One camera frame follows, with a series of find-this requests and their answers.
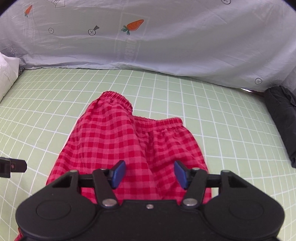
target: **green grid mat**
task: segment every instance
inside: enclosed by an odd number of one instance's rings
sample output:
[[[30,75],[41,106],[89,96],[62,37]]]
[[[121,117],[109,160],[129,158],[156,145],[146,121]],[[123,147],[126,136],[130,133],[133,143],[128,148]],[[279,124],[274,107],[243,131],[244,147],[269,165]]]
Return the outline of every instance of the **green grid mat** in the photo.
[[[229,169],[275,198],[286,213],[279,237],[296,240],[296,169],[259,97],[153,72],[37,69],[25,71],[0,103],[0,156],[28,162],[26,173],[0,178],[0,241],[14,240],[15,208],[45,185],[77,119],[107,90],[123,94],[134,115],[180,117],[209,171]]]

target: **silver rivet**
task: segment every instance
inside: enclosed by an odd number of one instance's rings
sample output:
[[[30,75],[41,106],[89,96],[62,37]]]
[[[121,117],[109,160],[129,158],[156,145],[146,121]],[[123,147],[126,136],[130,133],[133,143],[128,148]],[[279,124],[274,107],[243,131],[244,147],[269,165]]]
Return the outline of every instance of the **silver rivet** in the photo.
[[[183,204],[188,207],[195,206],[197,203],[198,203],[197,200],[194,198],[186,198],[183,200]]]
[[[148,209],[153,209],[153,208],[154,208],[154,205],[153,205],[153,204],[147,204],[147,205],[146,205],[146,208],[148,208]]]
[[[117,201],[113,198],[107,198],[107,199],[104,199],[102,204],[105,206],[105,207],[113,207],[117,204]]]

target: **orange carrot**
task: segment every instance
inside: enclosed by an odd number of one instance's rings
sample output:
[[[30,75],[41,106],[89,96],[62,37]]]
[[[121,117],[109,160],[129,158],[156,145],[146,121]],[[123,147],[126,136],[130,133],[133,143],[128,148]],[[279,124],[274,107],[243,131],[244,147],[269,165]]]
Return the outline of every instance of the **orange carrot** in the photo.
[[[143,22],[144,19],[140,19],[135,22],[129,23],[127,26],[123,26],[123,29],[121,31],[126,32],[127,35],[130,35],[130,31],[137,30]]]
[[[27,10],[25,11],[25,16],[28,17],[28,14],[30,13],[31,9],[32,9],[33,5],[30,5]]]

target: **round circular pad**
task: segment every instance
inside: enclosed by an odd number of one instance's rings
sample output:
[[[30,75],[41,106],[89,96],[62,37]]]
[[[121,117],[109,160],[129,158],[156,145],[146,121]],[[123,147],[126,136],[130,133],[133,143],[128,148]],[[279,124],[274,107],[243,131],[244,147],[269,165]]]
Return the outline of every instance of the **round circular pad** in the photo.
[[[221,193],[205,205],[204,215],[212,228],[234,240],[263,240],[275,235],[284,221],[280,204],[266,194],[252,197],[252,193],[244,194],[243,188],[238,190],[235,195],[240,198]]]
[[[83,233],[95,214],[95,205],[89,199],[78,192],[55,188],[25,200],[15,217],[24,235],[40,241],[58,241]]]
[[[67,216],[71,211],[71,206],[65,201],[45,201],[38,205],[37,214],[46,220],[58,220]]]
[[[236,218],[254,220],[258,219],[263,214],[264,209],[260,203],[240,200],[231,203],[229,211]]]

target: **red gingham shorts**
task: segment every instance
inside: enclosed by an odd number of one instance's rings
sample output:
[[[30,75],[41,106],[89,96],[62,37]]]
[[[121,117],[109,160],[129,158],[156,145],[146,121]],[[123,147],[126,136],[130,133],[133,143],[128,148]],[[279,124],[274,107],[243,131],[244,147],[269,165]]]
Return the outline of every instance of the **red gingham shorts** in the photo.
[[[189,169],[207,167],[193,135],[180,118],[151,120],[132,115],[132,105],[122,95],[107,91],[93,101],[78,119],[61,151],[47,183],[71,169],[90,174],[98,168],[112,168],[126,162],[126,174],[114,190],[124,199],[175,199],[181,202],[185,191],[174,175],[174,161]],[[96,203],[92,188],[82,195]],[[211,198],[205,191],[204,202]]]

